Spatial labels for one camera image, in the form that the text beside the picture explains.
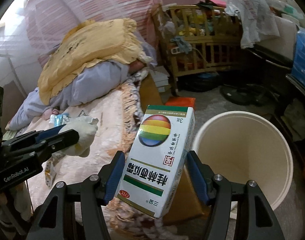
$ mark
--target blue gripper pad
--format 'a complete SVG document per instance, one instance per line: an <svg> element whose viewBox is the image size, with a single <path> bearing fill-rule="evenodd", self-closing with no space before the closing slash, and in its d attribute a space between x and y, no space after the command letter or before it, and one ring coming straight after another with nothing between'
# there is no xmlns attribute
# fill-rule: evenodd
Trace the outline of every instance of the blue gripper pad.
<svg viewBox="0 0 305 240"><path fill-rule="evenodd" d="M40 132L36 137L36 143L40 143L41 141L58 134L61 128L64 126L65 124Z"/></svg>
<svg viewBox="0 0 305 240"><path fill-rule="evenodd" d="M105 202L105 204L108 204L109 201L112 200L115 195L115 192L117 190L117 187L118 187L121 175L122 175L122 171L125 166L125 154L124 153L120 154L120 156L118 157L118 159L115 163L116 164L113 167L113 170L106 183L106 194L103 197L103 201Z"/></svg>
<svg viewBox="0 0 305 240"><path fill-rule="evenodd" d="M190 152L187 154L187 168L197 197L208 205L207 184Z"/></svg>

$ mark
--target metal screw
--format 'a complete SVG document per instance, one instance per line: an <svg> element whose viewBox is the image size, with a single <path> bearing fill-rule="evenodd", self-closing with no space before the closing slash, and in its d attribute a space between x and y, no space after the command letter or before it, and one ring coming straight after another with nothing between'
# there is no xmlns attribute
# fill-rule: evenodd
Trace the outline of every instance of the metal screw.
<svg viewBox="0 0 305 240"><path fill-rule="evenodd" d="M251 186L251 187L256 187L256 186L257 186L257 183L256 183L254 180L248 181L248 184L249 184L249 186Z"/></svg>
<svg viewBox="0 0 305 240"><path fill-rule="evenodd" d="M56 187L57 187L57 188L62 188L64 185L65 185L65 184L64 184L62 181L60 181L60 182L58 182L58 183L56 184Z"/></svg>
<svg viewBox="0 0 305 240"><path fill-rule="evenodd" d="M214 179L217 180L217 181L221 181L221 180L223 180L223 176L220 175L220 174L216 174L216 175L214 176Z"/></svg>
<svg viewBox="0 0 305 240"><path fill-rule="evenodd" d="M97 179L99 179L99 177L98 177L98 175L91 175L90 177L89 177L89 179L91 180L91 181L96 181Z"/></svg>

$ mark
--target clutter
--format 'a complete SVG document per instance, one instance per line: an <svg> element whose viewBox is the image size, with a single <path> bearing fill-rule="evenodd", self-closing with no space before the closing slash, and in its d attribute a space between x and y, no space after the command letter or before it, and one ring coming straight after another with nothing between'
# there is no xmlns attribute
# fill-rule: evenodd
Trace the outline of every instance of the clutter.
<svg viewBox="0 0 305 240"><path fill-rule="evenodd" d="M305 109L297 98L286 107L281 119L290 130L294 142L305 139Z"/></svg>
<svg viewBox="0 0 305 240"><path fill-rule="evenodd" d="M242 21L241 48L252 48L258 41L279 37L273 14L265 0L226 0L225 12Z"/></svg>
<svg viewBox="0 0 305 240"><path fill-rule="evenodd" d="M171 62L170 71L175 79L238 66L242 29L238 18L227 15L224 8L199 3L169 6L164 12L159 6L152 11L152 18L161 56ZM164 30L168 22L174 24L175 34Z"/></svg>
<svg viewBox="0 0 305 240"><path fill-rule="evenodd" d="M84 68L105 60L129 64L136 59L152 61L134 35L137 23L132 19L116 19L89 25L68 33L68 38L51 55L38 80L39 96L49 104L63 88L68 86Z"/></svg>
<svg viewBox="0 0 305 240"><path fill-rule="evenodd" d="M192 150L229 181L256 181L273 210L290 189L291 150L280 131L259 115L231 111L214 116L198 131ZM236 219L235 209L230 217Z"/></svg>
<svg viewBox="0 0 305 240"><path fill-rule="evenodd" d="M185 106L195 109L196 98L170 97L165 106Z"/></svg>
<svg viewBox="0 0 305 240"><path fill-rule="evenodd" d="M191 107L148 106L131 147L117 198L159 218L171 206L195 126Z"/></svg>
<svg viewBox="0 0 305 240"><path fill-rule="evenodd" d="M305 86L305 29L301 28L297 33L296 53L294 65L291 70L294 76L300 83Z"/></svg>

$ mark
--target orange cloth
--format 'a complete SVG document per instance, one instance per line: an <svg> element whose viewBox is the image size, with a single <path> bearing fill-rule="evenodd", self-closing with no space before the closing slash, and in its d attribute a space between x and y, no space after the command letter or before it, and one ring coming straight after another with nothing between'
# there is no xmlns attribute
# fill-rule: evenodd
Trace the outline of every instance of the orange cloth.
<svg viewBox="0 0 305 240"><path fill-rule="evenodd" d="M166 106L186 106L195 110L196 98L170 97L165 103Z"/></svg>

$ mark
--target plastic bag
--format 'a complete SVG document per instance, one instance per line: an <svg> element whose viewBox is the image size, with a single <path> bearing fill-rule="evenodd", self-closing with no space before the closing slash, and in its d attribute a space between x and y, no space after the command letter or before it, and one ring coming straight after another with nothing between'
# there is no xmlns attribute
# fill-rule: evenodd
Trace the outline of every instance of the plastic bag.
<svg viewBox="0 0 305 240"><path fill-rule="evenodd" d="M296 53L291 74L305 86L305 29L297 32Z"/></svg>
<svg viewBox="0 0 305 240"><path fill-rule="evenodd" d="M279 37L279 31L266 0L226 0L225 12L238 16L243 25L242 49L252 48L258 41Z"/></svg>

